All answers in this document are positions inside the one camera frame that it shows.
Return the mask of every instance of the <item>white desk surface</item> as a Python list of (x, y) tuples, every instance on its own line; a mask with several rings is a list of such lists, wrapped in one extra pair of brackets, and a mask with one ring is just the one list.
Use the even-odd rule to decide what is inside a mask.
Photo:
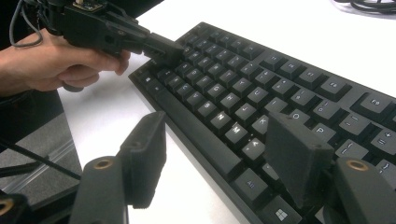
[[(396, 21), (345, 13), (330, 0), (165, 0), (138, 20), (173, 40), (206, 21), (396, 97)], [(122, 77), (103, 72), (79, 93), (59, 89), (81, 166), (115, 155), (136, 123), (153, 112), (128, 79), (147, 60), (133, 55)], [(154, 200), (149, 209), (129, 209), (130, 223), (246, 223), (189, 151), (167, 133), (168, 159)]]

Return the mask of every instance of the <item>wire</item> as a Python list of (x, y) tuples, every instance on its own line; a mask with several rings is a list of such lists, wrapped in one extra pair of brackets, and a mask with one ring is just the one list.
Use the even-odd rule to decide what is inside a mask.
[(366, 0), (351, 0), (350, 5), (357, 10), (368, 12), (368, 13), (381, 13), (381, 14), (395, 14), (396, 13), (396, 2), (382, 3), (382, 0), (374, 2), (367, 2)]
[(68, 176), (70, 176), (72, 178), (75, 178), (76, 180), (80, 180), (81, 179), (80, 175), (77, 175), (76, 173), (74, 173), (74, 172), (72, 172), (70, 170), (67, 170), (67, 169), (63, 168), (62, 166), (60, 166), (60, 165), (58, 165), (58, 164), (56, 164), (56, 163), (54, 163), (52, 161), (49, 161), (49, 160), (47, 160), (47, 159), (45, 159), (43, 157), (40, 157), (37, 154), (27, 150), (24, 147), (20, 147), (18, 145), (12, 144), (12, 143), (8, 142), (6, 139), (3, 139), (1, 137), (0, 137), (0, 146), (5, 147), (5, 148), (9, 148), (9, 149), (11, 149), (13, 151), (16, 151), (18, 153), (21, 153), (22, 155), (24, 155), (26, 157), (29, 157), (29, 158), (31, 158), (31, 159), (33, 159), (35, 161), (40, 161), (40, 162), (48, 165), (49, 167), (51, 167), (51, 168), (53, 168), (53, 169), (65, 174), (65, 175), (68, 175)]
[[(25, 48), (25, 47), (32, 47), (35, 45), (40, 44), (43, 41), (43, 35), (40, 33), (40, 31), (35, 28), (33, 26), (33, 24), (29, 21), (29, 18), (27, 18), (26, 13), (25, 13), (25, 9), (24, 6), (22, 5), (24, 2), (24, 0), (20, 0), (20, 2), (17, 4), (17, 8), (14, 11), (14, 15), (12, 16), (11, 19), (11, 24), (9, 25), (9, 42), (11, 43), (12, 46), (14, 46), (15, 48)], [(17, 44), (15, 43), (15, 39), (14, 39), (14, 26), (15, 26), (15, 22), (18, 18), (18, 15), (21, 14), (24, 18), (24, 20), (26, 21), (26, 23), (30, 26), (30, 28), (32, 28), (35, 33), (38, 35), (38, 39), (34, 42), (31, 43), (27, 43), (27, 44)]]

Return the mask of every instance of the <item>black keyboard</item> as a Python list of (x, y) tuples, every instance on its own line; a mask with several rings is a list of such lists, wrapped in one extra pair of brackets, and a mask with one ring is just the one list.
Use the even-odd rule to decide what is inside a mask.
[(322, 205), (298, 208), (263, 156), (270, 112), (396, 189), (395, 98), (204, 22), (177, 42), (177, 67), (150, 60), (129, 78), (250, 223), (322, 223)]

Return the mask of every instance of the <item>key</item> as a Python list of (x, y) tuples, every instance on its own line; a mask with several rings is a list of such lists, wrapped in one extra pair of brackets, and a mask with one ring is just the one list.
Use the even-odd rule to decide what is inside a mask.
[(302, 220), (301, 216), (279, 195), (259, 211), (259, 217), (263, 223), (271, 224), (298, 224)]
[(210, 125), (217, 136), (224, 135), (229, 131), (233, 123), (234, 121), (224, 111), (221, 111), (210, 120)]
[(396, 155), (396, 133), (383, 129), (371, 141), (371, 145), (390, 155)]
[(248, 131), (240, 124), (235, 123), (230, 131), (225, 134), (225, 140), (234, 151), (243, 146), (249, 138)]
[(364, 93), (351, 108), (369, 119), (381, 122), (396, 108), (396, 104), (385, 95)]
[(350, 157), (359, 160), (363, 160), (368, 153), (369, 150), (349, 139), (335, 151), (335, 155), (338, 157)]
[(329, 77), (318, 89), (317, 92), (332, 100), (339, 101), (341, 97), (343, 97), (349, 90), (351, 86), (349, 86), (345, 81), (337, 78), (337, 77)]
[(396, 166), (389, 161), (382, 160), (375, 167), (379, 173), (384, 176), (393, 189), (396, 189)]
[(271, 189), (250, 168), (246, 169), (232, 183), (235, 191), (251, 208), (257, 207), (262, 201), (269, 197)]
[(253, 138), (244, 148), (242, 153), (251, 167), (255, 167), (264, 160), (262, 154), (265, 151), (265, 145), (257, 138)]

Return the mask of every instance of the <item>keycap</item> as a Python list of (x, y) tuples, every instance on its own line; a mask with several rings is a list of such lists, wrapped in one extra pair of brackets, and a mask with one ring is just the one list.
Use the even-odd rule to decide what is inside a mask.
[(351, 108), (369, 119), (381, 122), (396, 108), (396, 104), (384, 95), (364, 93)]
[(257, 207), (271, 192), (268, 185), (250, 168), (237, 177), (232, 186), (251, 208)]
[[(242, 162), (228, 149), (206, 126), (201, 123), (177, 98), (169, 91), (158, 95), (160, 106), (167, 108), (167, 116), (175, 120), (178, 128), (185, 133), (192, 143), (201, 149), (201, 153), (226, 180), (235, 177), (242, 170)], [(205, 141), (195, 141), (193, 136), (200, 135)]]
[(259, 217), (263, 223), (271, 224), (298, 224), (302, 220), (301, 216), (279, 195), (259, 211)]

